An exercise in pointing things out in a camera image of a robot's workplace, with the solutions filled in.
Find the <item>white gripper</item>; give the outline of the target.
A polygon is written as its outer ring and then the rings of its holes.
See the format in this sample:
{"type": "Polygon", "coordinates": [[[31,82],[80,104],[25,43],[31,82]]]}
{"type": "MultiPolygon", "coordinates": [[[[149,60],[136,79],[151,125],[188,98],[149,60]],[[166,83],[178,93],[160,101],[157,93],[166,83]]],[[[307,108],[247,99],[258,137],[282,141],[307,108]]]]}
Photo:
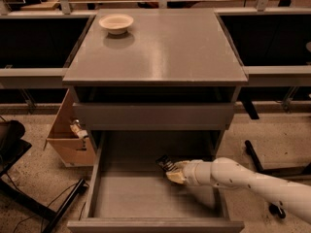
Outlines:
{"type": "Polygon", "coordinates": [[[178,184],[201,186],[211,184],[211,163],[203,160],[183,160],[175,162],[177,168],[182,171],[171,171],[166,173],[169,181],[178,184]]]}

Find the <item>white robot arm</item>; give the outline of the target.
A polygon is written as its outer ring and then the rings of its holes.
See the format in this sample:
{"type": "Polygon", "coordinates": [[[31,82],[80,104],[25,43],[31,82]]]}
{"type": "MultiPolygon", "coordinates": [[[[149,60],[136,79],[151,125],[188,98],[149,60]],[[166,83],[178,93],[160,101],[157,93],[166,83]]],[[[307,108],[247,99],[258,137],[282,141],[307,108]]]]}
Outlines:
{"type": "Polygon", "coordinates": [[[249,170],[226,157],[214,161],[183,160],[163,164],[166,177],[186,186],[245,188],[300,219],[311,223],[311,186],[249,170]]]}

